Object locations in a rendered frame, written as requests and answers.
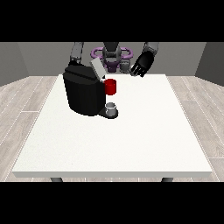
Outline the red pod holder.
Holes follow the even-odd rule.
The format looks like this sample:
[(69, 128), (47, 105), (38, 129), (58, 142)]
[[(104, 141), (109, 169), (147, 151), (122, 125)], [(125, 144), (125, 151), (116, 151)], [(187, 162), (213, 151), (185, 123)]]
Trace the red pod holder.
[(106, 95), (114, 95), (116, 93), (116, 80), (106, 79), (104, 81), (104, 85), (105, 85), (105, 94)]

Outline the pale grey machine lid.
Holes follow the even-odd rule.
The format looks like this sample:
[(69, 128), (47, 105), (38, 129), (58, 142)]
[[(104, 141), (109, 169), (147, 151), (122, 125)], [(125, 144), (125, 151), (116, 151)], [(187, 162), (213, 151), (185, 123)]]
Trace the pale grey machine lid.
[(103, 67), (100, 59), (99, 58), (92, 59), (90, 61), (90, 65), (93, 68), (93, 70), (94, 70), (95, 75), (97, 76), (97, 78), (99, 80), (101, 80), (105, 76), (106, 71), (105, 71), (105, 69), (104, 69), (104, 67)]

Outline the small grey coffee pod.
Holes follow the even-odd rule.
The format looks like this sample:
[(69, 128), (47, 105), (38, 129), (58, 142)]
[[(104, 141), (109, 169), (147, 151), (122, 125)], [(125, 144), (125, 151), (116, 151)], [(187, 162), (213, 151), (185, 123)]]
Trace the small grey coffee pod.
[(120, 72), (128, 74), (130, 72), (130, 61), (128, 59), (122, 59), (120, 62)]

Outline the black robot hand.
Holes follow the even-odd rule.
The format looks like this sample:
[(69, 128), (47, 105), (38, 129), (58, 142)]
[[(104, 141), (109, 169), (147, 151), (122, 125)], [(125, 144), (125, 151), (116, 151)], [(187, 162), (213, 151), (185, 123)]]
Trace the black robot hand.
[(150, 70), (154, 62), (154, 55), (152, 52), (143, 52), (136, 60), (134, 66), (130, 69), (131, 76), (144, 77)]

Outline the small grey cup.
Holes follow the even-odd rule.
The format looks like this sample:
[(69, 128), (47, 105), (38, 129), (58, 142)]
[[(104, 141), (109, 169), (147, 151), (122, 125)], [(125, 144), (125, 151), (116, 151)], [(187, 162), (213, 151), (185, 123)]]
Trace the small grey cup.
[(105, 109), (107, 116), (114, 116), (116, 114), (116, 105), (113, 102), (108, 102), (105, 105)]

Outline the black coffee machine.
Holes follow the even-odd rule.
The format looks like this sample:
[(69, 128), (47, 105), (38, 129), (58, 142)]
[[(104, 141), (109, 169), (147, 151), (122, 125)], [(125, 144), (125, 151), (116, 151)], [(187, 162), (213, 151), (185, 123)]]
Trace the black coffee machine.
[(69, 63), (63, 73), (63, 80), (71, 110), (84, 116), (118, 117), (117, 109), (115, 115), (106, 115), (105, 80), (99, 80), (91, 66)]

